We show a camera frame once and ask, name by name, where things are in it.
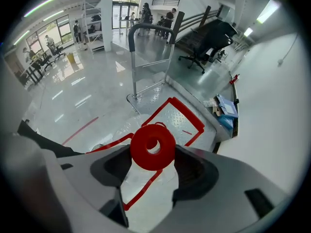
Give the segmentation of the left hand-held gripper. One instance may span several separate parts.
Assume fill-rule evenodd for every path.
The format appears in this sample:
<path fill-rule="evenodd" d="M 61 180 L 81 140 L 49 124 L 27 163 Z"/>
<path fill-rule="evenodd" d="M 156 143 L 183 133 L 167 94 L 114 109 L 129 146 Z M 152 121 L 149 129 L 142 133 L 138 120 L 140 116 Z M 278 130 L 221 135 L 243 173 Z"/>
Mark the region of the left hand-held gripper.
<path fill-rule="evenodd" d="M 3 128 L 3 175 L 22 219 L 40 228 L 120 228 L 71 185 L 58 158 L 80 155 L 18 120 Z"/>

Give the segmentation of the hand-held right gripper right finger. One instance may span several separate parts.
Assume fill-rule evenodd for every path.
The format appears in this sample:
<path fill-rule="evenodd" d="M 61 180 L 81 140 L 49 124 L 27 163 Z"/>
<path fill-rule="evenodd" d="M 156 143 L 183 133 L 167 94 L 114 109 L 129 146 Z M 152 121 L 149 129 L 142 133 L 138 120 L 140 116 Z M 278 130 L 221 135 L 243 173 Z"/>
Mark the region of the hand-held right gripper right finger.
<path fill-rule="evenodd" d="M 289 196 L 250 165 L 204 150 L 176 146 L 179 187 L 171 212 L 155 232 L 264 232 Z"/>

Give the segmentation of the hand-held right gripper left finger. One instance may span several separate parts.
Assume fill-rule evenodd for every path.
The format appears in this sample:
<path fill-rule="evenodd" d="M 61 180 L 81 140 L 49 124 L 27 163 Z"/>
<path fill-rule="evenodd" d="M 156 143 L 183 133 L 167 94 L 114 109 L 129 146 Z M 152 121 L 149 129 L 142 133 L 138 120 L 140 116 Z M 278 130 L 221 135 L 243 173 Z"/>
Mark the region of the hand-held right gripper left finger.
<path fill-rule="evenodd" d="M 132 165 L 129 145 L 57 159 L 71 185 L 98 212 L 128 228 L 121 184 Z"/>

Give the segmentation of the red tape roll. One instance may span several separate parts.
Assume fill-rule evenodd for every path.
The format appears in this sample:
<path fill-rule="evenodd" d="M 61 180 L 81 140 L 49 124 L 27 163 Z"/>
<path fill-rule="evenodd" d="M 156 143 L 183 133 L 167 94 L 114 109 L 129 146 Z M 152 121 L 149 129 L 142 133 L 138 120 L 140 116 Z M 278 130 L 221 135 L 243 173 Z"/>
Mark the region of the red tape roll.
<path fill-rule="evenodd" d="M 161 116 L 149 120 L 148 115 L 127 120 L 113 135 L 113 141 L 98 147 L 94 152 L 120 145 L 130 146 L 132 165 L 121 187 L 147 189 L 152 183 L 158 186 L 177 187 L 174 167 L 176 138 L 171 123 Z"/>

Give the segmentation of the metal platform trolley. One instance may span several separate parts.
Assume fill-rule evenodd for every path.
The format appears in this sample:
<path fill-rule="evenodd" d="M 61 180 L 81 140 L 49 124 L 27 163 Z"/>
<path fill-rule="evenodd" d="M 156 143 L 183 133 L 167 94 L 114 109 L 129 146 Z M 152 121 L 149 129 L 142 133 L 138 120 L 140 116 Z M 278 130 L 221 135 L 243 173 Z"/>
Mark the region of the metal platform trolley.
<path fill-rule="evenodd" d="M 197 200 L 209 192 L 218 180 L 217 168 L 203 157 L 185 150 L 195 141 L 203 141 L 207 137 L 208 121 L 203 113 L 188 107 L 189 100 L 168 75 L 143 90 L 134 90 L 127 100 L 139 115 L 148 115 L 149 120 L 160 116 L 172 125 L 176 138 L 174 167 L 178 175 L 173 202 Z M 124 210 L 128 211 L 148 188 L 141 188 L 134 197 L 123 203 Z"/>

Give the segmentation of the blue flat box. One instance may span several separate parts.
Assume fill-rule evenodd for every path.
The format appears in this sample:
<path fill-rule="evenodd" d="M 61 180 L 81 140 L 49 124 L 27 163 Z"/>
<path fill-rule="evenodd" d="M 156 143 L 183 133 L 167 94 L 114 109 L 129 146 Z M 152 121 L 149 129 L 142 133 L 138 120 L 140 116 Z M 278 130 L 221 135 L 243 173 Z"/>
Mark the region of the blue flat box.
<path fill-rule="evenodd" d="M 234 119 L 229 117 L 220 116 L 217 118 L 218 122 L 228 130 L 232 130 L 234 128 Z"/>
<path fill-rule="evenodd" d="M 222 95 L 217 94 L 216 98 L 218 100 L 218 107 L 221 111 L 221 117 L 227 118 L 239 118 L 238 111 L 235 107 L 234 102 L 225 99 Z"/>

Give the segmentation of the clear plastic bag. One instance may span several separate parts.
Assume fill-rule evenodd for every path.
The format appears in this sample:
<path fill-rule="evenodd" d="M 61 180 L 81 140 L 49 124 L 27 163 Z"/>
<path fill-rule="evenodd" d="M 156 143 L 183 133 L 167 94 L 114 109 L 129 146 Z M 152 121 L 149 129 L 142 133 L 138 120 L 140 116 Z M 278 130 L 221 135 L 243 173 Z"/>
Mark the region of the clear plastic bag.
<path fill-rule="evenodd" d="M 218 107 L 219 102 L 218 102 L 215 98 L 210 98 L 210 99 L 208 99 L 208 100 L 204 100 L 204 101 L 203 101 L 203 105 L 204 105 L 206 108 L 209 108 L 209 107 Z"/>

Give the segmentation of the dark office desk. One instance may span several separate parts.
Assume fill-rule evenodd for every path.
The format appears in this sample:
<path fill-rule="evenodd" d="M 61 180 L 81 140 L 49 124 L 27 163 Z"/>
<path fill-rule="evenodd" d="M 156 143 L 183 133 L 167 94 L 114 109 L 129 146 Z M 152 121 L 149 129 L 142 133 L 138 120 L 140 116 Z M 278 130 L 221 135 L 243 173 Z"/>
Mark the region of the dark office desk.
<path fill-rule="evenodd" d="M 28 79 L 30 79 L 34 84 L 38 84 L 41 79 L 43 78 L 45 72 L 44 67 L 41 67 L 39 64 L 36 63 L 37 58 L 42 58 L 46 54 L 43 54 L 42 56 L 36 55 L 36 59 L 29 64 L 29 66 L 22 72 L 21 76 L 26 74 L 28 76 Z"/>

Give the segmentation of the black office chair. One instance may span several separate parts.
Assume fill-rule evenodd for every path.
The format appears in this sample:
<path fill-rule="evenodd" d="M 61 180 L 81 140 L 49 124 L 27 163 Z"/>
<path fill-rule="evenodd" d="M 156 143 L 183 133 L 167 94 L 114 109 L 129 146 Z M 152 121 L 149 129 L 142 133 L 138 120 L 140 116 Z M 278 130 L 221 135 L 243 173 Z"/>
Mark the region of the black office chair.
<path fill-rule="evenodd" d="M 63 47 L 59 47 L 56 45 L 51 45 L 50 43 L 46 43 L 47 47 L 50 49 L 52 55 L 54 56 L 54 60 L 52 62 L 56 62 L 60 59 L 61 56 L 65 56 L 66 54 L 62 52 Z"/>
<path fill-rule="evenodd" d="M 37 58 L 36 63 L 39 64 L 41 67 L 44 67 L 44 70 L 46 71 L 48 67 L 51 67 L 52 64 L 50 62 L 52 56 L 51 55 L 44 55 L 42 58 Z"/>
<path fill-rule="evenodd" d="M 213 63 L 224 48 L 234 43 L 233 37 L 237 34 L 234 26 L 219 19 L 191 29 L 190 33 L 176 43 L 176 47 L 188 54 L 179 56 L 178 61 L 190 61 L 188 68 L 197 65 L 204 74 L 203 65 L 207 62 Z"/>

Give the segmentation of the white metal shelving rack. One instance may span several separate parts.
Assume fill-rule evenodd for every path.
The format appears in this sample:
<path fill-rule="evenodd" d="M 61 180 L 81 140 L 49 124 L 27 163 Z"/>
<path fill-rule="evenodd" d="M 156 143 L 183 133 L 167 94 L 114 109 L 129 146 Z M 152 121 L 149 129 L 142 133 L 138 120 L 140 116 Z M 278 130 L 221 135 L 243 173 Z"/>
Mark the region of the white metal shelving rack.
<path fill-rule="evenodd" d="M 83 33 L 92 55 L 98 50 L 104 50 L 100 2 L 101 0 L 83 0 L 81 7 Z"/>

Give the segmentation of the white high table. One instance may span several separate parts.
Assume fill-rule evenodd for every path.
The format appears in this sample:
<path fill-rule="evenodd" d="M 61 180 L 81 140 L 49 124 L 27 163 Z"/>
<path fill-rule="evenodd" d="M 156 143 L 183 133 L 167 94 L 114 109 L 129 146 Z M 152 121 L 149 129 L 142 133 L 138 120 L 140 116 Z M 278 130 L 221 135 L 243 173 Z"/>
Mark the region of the white high table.
<path fill-rule="evenodd" d="M 123 32 L 122 31 L 122 26 L 121 26 L 121 23 L 122 22 L 124 22 L 125 23 L 125 31 Z M 128 36 L 128 33 L 129 33 L 129 30 L 130 30 L 130 28 L 133 26 L 133 25 L 135 25 L 135 24 L 137 24 L 137 23 L 139 23 L 140 22 L 140 20 L 138 19 L 138 18 L 136 18 L 135 20 L 127 20 L 127 19 L 120 19 L 119 20 L 119 34 L 120 35 L 126 35 L 126 36 Z"/>

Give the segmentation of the white pillar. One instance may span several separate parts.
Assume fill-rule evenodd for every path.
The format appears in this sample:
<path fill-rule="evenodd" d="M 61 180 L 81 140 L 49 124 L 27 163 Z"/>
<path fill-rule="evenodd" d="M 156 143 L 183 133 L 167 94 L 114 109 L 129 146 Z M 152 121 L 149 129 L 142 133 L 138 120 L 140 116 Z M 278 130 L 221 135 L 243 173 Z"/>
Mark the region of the white pillar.
<path fill-rule="evenodd" d="M 101 0 L 101 19 L 102 19 L 102 34 L 104 50 L 106 52 L 111 51 L 112 43 L 112 1 L 113 0 Z"/>

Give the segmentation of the wooden staircase with railing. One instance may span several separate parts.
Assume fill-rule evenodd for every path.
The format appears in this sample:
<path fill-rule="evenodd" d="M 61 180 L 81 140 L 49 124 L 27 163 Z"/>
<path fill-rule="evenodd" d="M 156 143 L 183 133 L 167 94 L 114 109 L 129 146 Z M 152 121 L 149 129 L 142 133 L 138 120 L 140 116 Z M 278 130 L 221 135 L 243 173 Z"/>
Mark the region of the wooden staircase with railing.
<path fill-rule="evenodd" d="M 185 53 L 193 53 L 194 45 L 203 39 L 203 36 L 211 26 L 221 22 L 218 17 L 223 7 L 224 5 L 221 4 L 219 9 L 212 10 L 208 6 L 205 12 L 190 17 L 185 17 L 184 12 L 179 12 L 173 25 L 173 31 L 176 36 L 175 47 Z"/>

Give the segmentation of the glass entrance door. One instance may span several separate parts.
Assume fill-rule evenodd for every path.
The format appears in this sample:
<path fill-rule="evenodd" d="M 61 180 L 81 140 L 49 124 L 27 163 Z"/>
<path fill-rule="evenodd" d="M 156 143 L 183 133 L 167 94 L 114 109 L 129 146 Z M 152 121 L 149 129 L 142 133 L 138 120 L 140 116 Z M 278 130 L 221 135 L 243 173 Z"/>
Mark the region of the glass entrance door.
<path fill-rule="evenodd" d="M 112 29 L 119 29 L 119 20 L 130 20 L 131 13 L 135 13 L 135 19 L 140 18 L 139 15 L 140 0 L 113 0 L 112 1 Z"/>

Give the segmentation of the black balcony railing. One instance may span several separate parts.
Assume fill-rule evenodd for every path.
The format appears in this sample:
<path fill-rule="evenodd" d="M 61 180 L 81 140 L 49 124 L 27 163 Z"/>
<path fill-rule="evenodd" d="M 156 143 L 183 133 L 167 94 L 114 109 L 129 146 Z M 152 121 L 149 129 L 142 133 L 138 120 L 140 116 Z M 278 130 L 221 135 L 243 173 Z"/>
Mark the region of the black balcony railing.
<path fill-rule="evenodd" d="M 152 0 L 152 6 L 179 6 L 180 0 Z"/>

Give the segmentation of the large wall window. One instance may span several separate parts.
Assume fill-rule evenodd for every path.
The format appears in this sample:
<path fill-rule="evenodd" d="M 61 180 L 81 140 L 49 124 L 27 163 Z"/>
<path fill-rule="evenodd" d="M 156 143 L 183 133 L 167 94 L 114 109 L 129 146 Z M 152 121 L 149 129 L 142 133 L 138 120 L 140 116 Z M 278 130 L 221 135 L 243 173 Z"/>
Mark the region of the large wall window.
<path fill-rule="evenodd" d="M 67 47 L 72 45 L 73 37 L 69 16 L 60 17 L 35 31 L 26 39 L 28 47 L 35 53 L 47 51 L 49 48 L 46 36 L 52 38 L 56 46 L 65 45 Z"/>

